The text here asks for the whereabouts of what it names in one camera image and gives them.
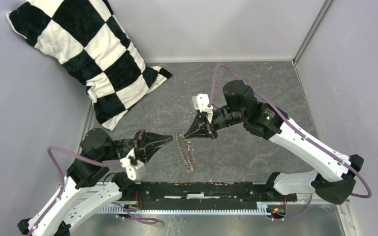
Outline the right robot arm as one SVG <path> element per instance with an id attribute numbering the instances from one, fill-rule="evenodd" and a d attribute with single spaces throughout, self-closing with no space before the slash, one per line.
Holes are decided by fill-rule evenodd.
<path id="1" fill-rule="evenodd" d="M 185 133 L 186 139 L 215 139 L 219 130 L 240 123 L 250 134 L 282 146 L 312 167 L 303 173 L 272 173 L 264 188 L 269 200 L 276 201 L 289 194 L 315 194 L 340 205 L 352 195 L 364 163 L 361 156 L 348 156 L 328 147 L 285 112 L 258 101 L 253 89 L 242 81 L 225 84 L 223 94 L 226 105 L 220 108 L 210 104 L 207 94 L 192 97 L 197 114 Z"/>

